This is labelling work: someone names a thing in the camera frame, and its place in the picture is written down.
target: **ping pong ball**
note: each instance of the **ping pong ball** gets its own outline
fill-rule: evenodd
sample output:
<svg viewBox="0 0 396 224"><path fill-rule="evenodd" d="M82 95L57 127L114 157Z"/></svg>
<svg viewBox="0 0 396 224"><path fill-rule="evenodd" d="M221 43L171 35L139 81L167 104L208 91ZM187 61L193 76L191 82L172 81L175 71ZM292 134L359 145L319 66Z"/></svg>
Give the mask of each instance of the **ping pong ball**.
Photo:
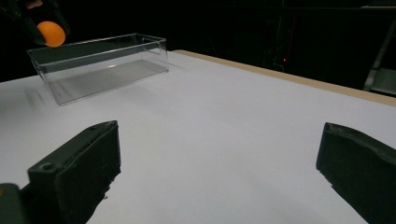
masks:
<svg viewBox="0 0 396 224"><path fill-rule="evenodd" d="M66 39L64 29L53 21L42 21L37 25L37 29L44 36L49 47L59 47Z"/></svg>

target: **container rim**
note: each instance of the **container rim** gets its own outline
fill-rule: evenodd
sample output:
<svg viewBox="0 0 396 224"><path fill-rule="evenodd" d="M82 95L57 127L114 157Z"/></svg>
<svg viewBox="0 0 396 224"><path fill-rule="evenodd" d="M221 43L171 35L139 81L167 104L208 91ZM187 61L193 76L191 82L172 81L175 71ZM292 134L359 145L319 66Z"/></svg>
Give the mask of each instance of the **container rim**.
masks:
<svg viewBox="0 0 396 224"><path fill-rule="evenodd" d="M108 40L108 39L116 39L116 38L121 38L121 37L125 37L125 36L132 36L132 35L141 35L141 36L144 36L144 37L155 39L157 41L156 42L145 43L145 44L139 44L139 45L135 45L135 46L130 46L130 47L122 48L122 49L111 49L111 50L107 50L107 51L103 51L103 52L99 52L99 53L79 56L79 57L65 59L65 60L60 60L60 61L51 62L51 63L38 63L37 61L35 61L35 63L37 65L39 65L39 66L54 65L54 64L57 64L57 63L67 63L67 62L72 62L72 61L79 60L79 59L84 59L84 58L97 56L97 55L101 55L101 54L106 54L106 53L109 53L109 52L116 52L116 51L124 50L124 49L132 49L132 48L136 48L137 46L146 46L146 45L150 45L152 43L158 43L158 42L166 41L166 38L164 38L164 37L158 37L158 36L155 36L155 35L143 35L143 34L139 34L139 33L132 33L132 34L128 34L128 35L114 35L114 36L109 36L109 37L95 38L95 39L91 39L91 40L78 41L78 42L74 42L74 43L68 43L68 44L65 44L65 45L61 45L60 47L57 47L57 48L64 48L64 47L68 47L68 46L75 46L75 45L87 44L87 43L92 43L92 42L99 42L99 41L104 41L104 40ZM46 50L46 49L52 49L52 48L51 47L42 47L42 48L37 48L37 49L28 49L28 50L26 50L26 52L29 54L29 56L31 56L31 52L40 51L40 50Z"/></svg>

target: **clear plastic container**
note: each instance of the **clear plastic container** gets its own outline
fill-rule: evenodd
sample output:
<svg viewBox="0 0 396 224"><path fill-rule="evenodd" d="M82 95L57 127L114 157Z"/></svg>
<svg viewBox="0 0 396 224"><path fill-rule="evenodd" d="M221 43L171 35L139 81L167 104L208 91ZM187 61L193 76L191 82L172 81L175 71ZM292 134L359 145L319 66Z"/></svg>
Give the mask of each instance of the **clear plastic container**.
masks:
<svg viewBox="0 0 396 224"><path fill-rule="evenodd" d="M166 39L119 35L27 50L58 105L169 70Z"/></svg>

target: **white tabletop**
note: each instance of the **white tabletop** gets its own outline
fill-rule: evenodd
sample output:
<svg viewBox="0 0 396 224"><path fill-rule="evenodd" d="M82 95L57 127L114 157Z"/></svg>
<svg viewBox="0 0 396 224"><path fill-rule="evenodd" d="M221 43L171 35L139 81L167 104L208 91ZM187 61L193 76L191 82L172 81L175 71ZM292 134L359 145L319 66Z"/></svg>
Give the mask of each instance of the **white tabletop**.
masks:
<svg viewBox="0 0 396 224"><path fill-rule="evenodd" d="M396 107L168 52L170 71L58 106L0 83L0 181L85 128L120 127L121 174L89 223L365 223L316 169L325 122L396 147Z"/></svg>

